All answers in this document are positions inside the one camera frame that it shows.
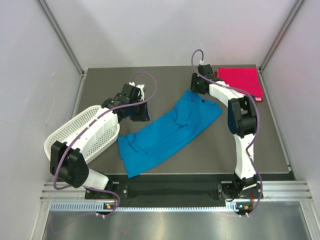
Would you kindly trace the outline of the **blue t-shirt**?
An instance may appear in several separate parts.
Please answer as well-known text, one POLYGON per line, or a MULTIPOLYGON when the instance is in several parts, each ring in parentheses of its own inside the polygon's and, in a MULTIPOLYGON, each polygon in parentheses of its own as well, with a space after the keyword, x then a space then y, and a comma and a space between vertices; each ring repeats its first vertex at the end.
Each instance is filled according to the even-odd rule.
POLYGON ((221 114, 217 103, 186 90, 173 109, 136 133, 118 137, 129 178, 160 165, 208 128, 221 114))

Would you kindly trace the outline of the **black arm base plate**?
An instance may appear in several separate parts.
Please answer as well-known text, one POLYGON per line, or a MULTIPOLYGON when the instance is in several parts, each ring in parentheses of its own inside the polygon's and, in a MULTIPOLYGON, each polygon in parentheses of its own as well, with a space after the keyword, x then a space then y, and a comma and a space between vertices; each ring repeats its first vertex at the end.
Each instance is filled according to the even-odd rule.
POLYGON ((106 189, 120 197, 120 207, 222 207, 239 199, 231 185, 218 182, 120 182, 106 189))

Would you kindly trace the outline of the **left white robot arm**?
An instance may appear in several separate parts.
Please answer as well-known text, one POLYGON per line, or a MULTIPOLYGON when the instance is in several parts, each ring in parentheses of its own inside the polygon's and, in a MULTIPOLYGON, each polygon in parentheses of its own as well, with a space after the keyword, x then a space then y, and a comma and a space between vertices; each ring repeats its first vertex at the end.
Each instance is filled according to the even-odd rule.
POLYGON ((109 198, 112 181, 88 163, 116 142, 121 120, 149 121, 145 91, 144 84, 126 83, 115 98, 86 108, 51 133, 44 143, 50 173, 74 188, 94 188, 102 198, 109 198))

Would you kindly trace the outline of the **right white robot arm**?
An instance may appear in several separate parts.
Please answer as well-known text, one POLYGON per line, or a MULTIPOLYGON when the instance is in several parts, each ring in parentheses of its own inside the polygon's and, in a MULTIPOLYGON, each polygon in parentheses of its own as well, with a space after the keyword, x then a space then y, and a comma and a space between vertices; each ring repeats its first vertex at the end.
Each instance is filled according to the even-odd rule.
POLYGON ((236 145, 236 167, 231 186, 222 187, 220 194, 229 201, 245 198, 257 186, 254 161, 254 144, 257 132, 257 111, 251 99, 224 81, 215 77, 210 64, 203 61, 192 74, 190 90, 197 94, 210 95, 227 107, 227 126, 236 145))

